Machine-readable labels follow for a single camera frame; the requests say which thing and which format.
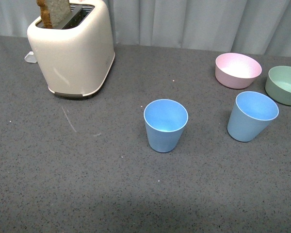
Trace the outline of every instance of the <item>gray curtain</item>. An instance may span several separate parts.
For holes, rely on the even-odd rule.
[[[291,56],[291,0],[104,0],[115,44]],[[35,0],[0,0],[0,35],[26,37]]]

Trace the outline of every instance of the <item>bowl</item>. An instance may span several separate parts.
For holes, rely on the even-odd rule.
[[[233,89],[248,87],[262,72],[260,64],[239,53],[224,53],[215,60],[215,77],[224,86]]]
[[[271,68],[268,72],[265,90],[272,99],[291,106],[291,67]]]

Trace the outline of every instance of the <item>blue cup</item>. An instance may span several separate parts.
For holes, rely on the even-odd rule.
[[[180,103],[162,99],[148,104],[144,118],[150,146],[164,153],[176,147],[189,116]]]
[[[236,97],[227,131],[234,139],[249,142],[278,114],[278,106],[271,98],[258,92],[244,91]]]

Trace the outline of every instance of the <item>toaster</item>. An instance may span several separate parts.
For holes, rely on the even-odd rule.
[[[41,17],[27,37],[48,89],[63,97],[85,97],[103,85],[115,58],[109,11],[102,0],[69,0],[71,14],[46,29]]]

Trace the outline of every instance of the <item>bread slice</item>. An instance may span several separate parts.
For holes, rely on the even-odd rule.
[[[69,0],[36,0],[45,28],[56,27],[70,12]]]

